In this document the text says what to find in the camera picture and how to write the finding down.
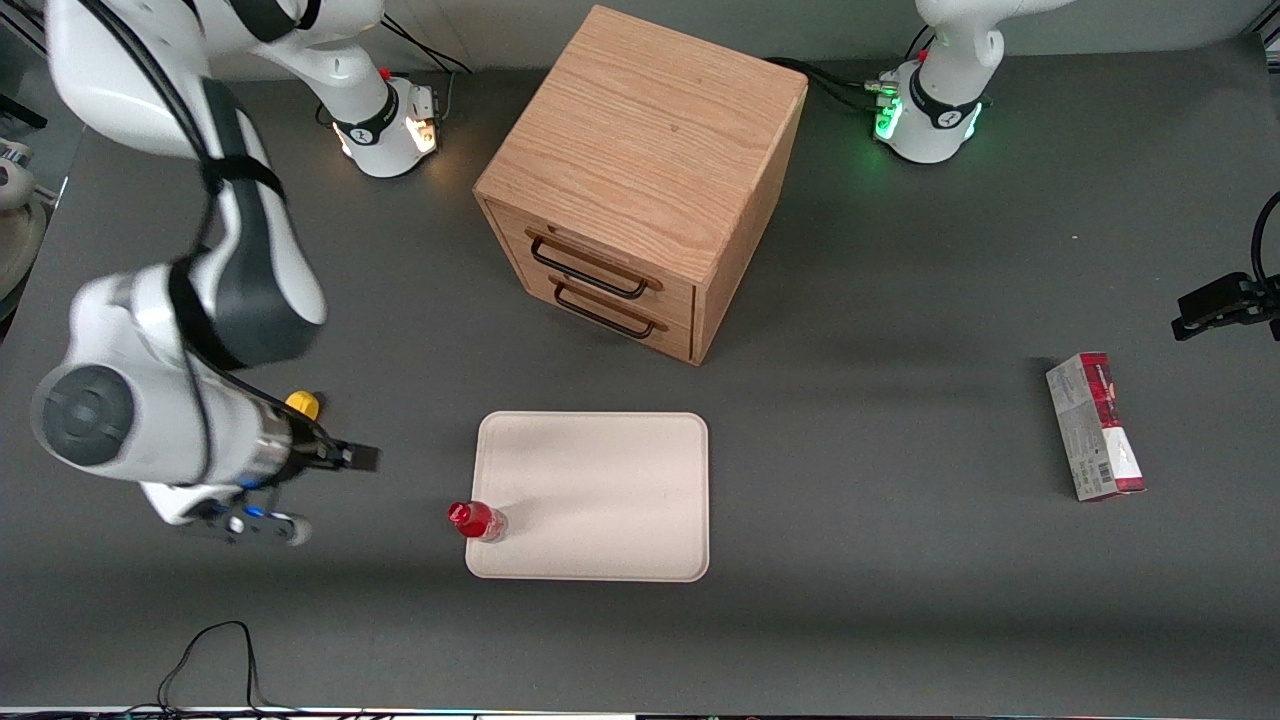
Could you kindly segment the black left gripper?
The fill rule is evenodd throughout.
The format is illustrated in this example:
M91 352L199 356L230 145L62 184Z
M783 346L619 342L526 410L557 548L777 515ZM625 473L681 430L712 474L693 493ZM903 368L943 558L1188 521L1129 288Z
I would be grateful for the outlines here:
M1233 272L1181 296L1178 307L1179 315L1172 320L1178 342L1236 323L1265 323L1274 341L1280 341L1279 274L1256 281L1244 272Z

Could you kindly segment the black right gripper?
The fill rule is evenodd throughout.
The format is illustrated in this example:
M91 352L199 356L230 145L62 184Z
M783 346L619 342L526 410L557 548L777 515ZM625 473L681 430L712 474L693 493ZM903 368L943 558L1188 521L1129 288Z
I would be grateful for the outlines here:
M288 420L291 442L285 459L285 482L311 470L376 473L381 462L380 448L351 446L330 436L310 418Z

